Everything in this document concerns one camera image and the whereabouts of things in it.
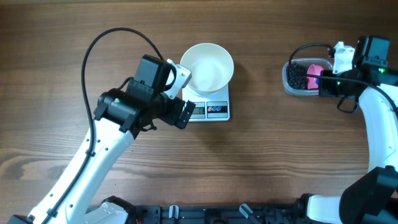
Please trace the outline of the pink scoop with blue handle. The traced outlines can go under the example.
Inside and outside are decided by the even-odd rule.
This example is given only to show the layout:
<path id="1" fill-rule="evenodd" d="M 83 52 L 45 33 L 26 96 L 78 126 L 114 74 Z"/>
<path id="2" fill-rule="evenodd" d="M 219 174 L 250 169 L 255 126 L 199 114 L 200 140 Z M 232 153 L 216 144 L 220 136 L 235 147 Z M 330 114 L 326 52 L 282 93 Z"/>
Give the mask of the pink scoop with blue handle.
<path id="1" fill-rule="evenodd" d="M 320 65 L 315 65 L 312 64 L 309 66 L 307 70 L 307 88 L 309 90 L 317 90 L 319 87 L 319 81 L 318 77 L 321 75 L 321 72 L 324 70 L 324 68 Z"/>

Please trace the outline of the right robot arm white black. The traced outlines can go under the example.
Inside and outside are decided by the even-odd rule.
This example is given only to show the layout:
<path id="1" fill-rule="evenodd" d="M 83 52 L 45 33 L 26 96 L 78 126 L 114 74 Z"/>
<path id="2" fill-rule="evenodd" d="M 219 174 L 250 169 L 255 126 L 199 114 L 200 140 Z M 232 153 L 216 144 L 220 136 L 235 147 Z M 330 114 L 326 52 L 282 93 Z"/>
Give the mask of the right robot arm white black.
<path id="1" fill-rule="evenodd" d="M 304 223 L 397 223 L 397 71 L 389 69 L 390 40 L 365 35 L 356 47 L 325 44 L 332 70 L 316 77 L 320 96 L 354 99 L 366 123 L 368 172 L 340 196 L 303 195 Z"/>

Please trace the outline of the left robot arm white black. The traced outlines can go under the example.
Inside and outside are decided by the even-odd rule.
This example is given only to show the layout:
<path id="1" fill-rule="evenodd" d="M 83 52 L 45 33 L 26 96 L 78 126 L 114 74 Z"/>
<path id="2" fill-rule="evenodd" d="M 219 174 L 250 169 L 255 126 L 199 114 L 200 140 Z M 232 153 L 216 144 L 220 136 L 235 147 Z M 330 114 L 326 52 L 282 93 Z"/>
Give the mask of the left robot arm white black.
<path id="1" fill-rule="evenodd" d="M 171 59 L 143 56 L 134 78 L 124 82 L 126 91 L 113 88 L 99 97 L 85 140 L 47 196 L 27 216 L 13 215 L 9 223 L 135 223 L 135 207 L 115 196 L 95 210 L 88 207 L 137 135 L 156 129 L 154 119 L 186 127 L 195 105 L 177 93 L 191 77 Z"/>

